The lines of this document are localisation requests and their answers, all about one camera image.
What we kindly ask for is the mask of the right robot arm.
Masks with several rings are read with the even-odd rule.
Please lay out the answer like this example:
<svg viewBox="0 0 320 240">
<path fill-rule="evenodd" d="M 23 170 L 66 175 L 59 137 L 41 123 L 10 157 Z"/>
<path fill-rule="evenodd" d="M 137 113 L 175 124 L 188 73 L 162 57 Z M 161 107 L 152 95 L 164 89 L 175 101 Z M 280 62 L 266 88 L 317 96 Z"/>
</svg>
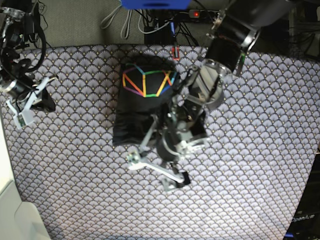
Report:
<svg viewBox="0 0 320 240">
<path fill-rule="evenodd" d="M 21 130 L 34 122 L 34 111 L 55 111 L 56 105 L 46 87 L 57 77 L 45 76 L 36 81 L 33 74 L 44 62 L 47 50 L 39 2 L 2 0 L 0 12 L 4 15 L 0 28 L 0 91 L 10 96 L 6 104 L 13 113 L 17 129 Z M 32 60 L 21 59 L 18 50 L 34 44 L 37 38 L 41 41 L 40 57 L 32 66 Z"/>
</svg>

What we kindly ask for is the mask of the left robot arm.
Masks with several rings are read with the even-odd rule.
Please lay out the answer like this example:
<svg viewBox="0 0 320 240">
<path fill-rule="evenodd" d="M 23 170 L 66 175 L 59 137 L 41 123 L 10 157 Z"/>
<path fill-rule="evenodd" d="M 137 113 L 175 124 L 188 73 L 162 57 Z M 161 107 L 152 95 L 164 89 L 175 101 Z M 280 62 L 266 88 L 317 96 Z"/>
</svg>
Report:
<svg viewBox="0 0 320 240">
<path fill-rule="evenodd" d="M 208 33 L 211 43 L 201 65 L 193 66 L 170 98 L 153 112 L 153 122 L 139 148 L 127 157 L 129 169 L 158 172 L 166 192 L 189 185 L 189 174 L 179 171 L 177 164 L 208 142 L 205 109 L 214 110 L 223 103 L 224 79 L 241 70 L 261 29 L 296 4 L 295 0 L 235 0 L 221 10 Z"/>
</svg>

